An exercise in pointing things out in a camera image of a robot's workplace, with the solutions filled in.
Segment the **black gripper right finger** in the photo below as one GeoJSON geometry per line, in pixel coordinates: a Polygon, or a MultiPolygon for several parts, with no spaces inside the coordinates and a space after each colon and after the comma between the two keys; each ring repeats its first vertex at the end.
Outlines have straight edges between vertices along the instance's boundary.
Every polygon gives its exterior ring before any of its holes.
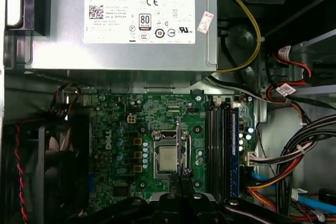
{"type": "Polygon", "coordinates": [[[182,223],[298,223],[289,217],[238,198],[217,203],[214,197],[195,191],[193,172],[181,170],[182,223]]]}

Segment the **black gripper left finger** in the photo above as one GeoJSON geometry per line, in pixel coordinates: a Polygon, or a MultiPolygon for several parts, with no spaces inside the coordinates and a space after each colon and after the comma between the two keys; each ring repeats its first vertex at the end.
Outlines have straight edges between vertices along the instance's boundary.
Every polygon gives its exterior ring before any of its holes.
{"type": "Polygon", "coordinates": [[[182,175],[169,176],[169,190],[153,193],[148,201],[130,197],[85,217],[65,223],[181,223],[182,175]]]}

